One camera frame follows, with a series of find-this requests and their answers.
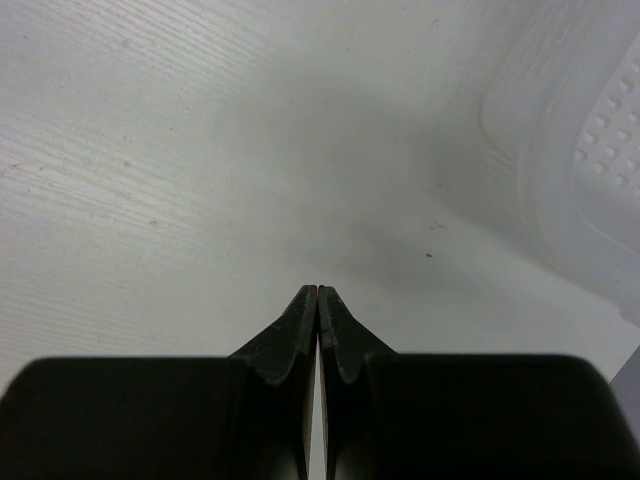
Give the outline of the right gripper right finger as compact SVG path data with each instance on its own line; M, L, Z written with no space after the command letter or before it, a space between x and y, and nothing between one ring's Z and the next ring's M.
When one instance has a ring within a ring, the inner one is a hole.
M330 479L619 479L623 417L567 355L401 354L318 290Z

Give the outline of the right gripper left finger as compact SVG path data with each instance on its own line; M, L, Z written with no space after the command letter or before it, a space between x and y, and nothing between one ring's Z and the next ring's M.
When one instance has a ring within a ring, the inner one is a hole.
M5 479L304 479L318 290L227 357L48 357L1 399Z

